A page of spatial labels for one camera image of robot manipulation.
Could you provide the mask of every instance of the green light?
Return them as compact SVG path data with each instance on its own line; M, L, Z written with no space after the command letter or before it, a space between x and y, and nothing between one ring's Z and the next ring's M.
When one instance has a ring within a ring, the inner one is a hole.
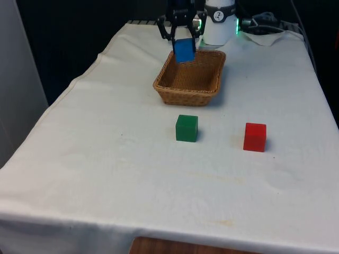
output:
M238 33L239 33L239 30L240 30L240 27L239 27L239 19L237 19L237 26L236 26L235 34L238 34Z

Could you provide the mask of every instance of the wall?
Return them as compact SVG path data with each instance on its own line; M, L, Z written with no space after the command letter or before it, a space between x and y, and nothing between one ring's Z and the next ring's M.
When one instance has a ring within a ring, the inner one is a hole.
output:
M1 168L47 108L47 101L13 0L1 0L0 37Z

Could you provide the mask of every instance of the basket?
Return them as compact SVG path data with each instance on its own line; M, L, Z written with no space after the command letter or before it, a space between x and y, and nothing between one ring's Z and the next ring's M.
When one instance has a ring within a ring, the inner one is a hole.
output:
M220 90L226 54L197 50L195 60L177 63L173 51L153 83L164 103L205 106Z

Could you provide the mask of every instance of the stain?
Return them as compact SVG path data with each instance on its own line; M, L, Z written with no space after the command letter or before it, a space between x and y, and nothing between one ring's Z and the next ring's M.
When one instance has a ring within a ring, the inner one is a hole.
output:
M197 177L202 177L202 178L209 178L209 179L214 179L222 182L233 182L237 184L244 184L245 180L241 177L224 177L224 176L217 176L217 175L211 175L211 174L205 174L205 173L199 173L199 172L186 172L189 175L192 176L197 176Z
M275 164L266 175L266 182L277 190L295 188L300 184L300 181L301 178L296 169L290 169L280 164Z
M213 223L228 227L234 226L233 220L213 221Z

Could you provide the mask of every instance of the white cable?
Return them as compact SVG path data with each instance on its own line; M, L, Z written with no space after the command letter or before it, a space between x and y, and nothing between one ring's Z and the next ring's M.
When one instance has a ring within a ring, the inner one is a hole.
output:
M303 36L304 36L304 39L305 39L305 42L306 42L306 46L308 47L308 53L311 57L311 62L313 64L313 68L314 68L314 71L315 73L317 74L317 66L316 66L316 61L315 61L315 58L314 58L314 55L313 55L313 52L312 52L312 48L311 48L311 45L309 44L309 40L308 40L308 37L307 37L307 34L306 34L306 30L305 30L305 27L304 27L304 24L302 23L301 21L301 18L299 16L299 13L298 13L298 10L295 6L295 3L293 0L290 0L291 1L291 5L292 5L292 8L294 10L294 12L296 13L296 16L297 16L297 19L298 19L298 22L303 30Z

